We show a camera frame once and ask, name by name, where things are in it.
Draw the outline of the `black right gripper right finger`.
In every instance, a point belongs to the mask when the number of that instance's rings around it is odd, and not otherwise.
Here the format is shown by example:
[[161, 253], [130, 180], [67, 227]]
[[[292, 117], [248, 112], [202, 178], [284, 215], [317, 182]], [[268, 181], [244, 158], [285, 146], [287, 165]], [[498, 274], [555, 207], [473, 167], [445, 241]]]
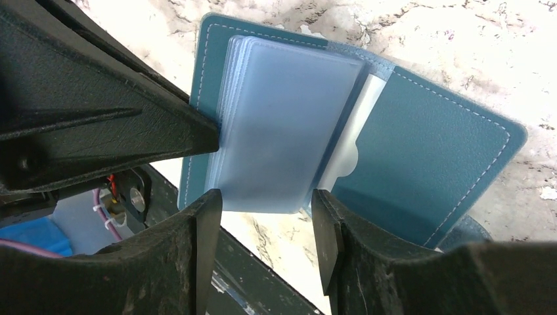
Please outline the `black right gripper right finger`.
[[315, 190], [319, 272], [334, 314], [555, 314], [554, 242], [407, 242]]

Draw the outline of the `teal leather card holder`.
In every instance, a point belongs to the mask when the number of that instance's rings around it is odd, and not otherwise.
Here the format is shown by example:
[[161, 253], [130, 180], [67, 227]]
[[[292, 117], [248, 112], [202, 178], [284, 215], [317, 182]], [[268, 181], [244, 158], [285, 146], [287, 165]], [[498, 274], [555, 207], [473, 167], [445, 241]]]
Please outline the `teal leather card holder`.
[[191, 105], [219, 148], [183, 160], [177, 197], [293, 213], [328, 190], [380, 228], [435, 248], [520, 150], [526, 130], [362, 48], [211, 13]]

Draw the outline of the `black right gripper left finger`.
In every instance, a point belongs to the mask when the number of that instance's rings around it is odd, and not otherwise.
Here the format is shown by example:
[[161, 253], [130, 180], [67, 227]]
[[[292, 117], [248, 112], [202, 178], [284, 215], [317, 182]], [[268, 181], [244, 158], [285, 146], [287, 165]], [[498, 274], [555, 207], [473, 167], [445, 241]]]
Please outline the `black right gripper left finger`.
[[186, 209], [93, 255], [1, 248], [2, 314], [204, 314], [223, 200]]

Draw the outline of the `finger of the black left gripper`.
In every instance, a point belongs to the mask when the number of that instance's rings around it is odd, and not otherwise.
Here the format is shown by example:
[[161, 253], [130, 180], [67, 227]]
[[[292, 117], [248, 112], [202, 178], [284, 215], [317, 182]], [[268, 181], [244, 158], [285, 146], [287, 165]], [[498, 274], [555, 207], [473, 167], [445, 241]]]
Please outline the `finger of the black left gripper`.
[[1, 2], [2, 194], [216, 151], [189, 100], [73, 2]]

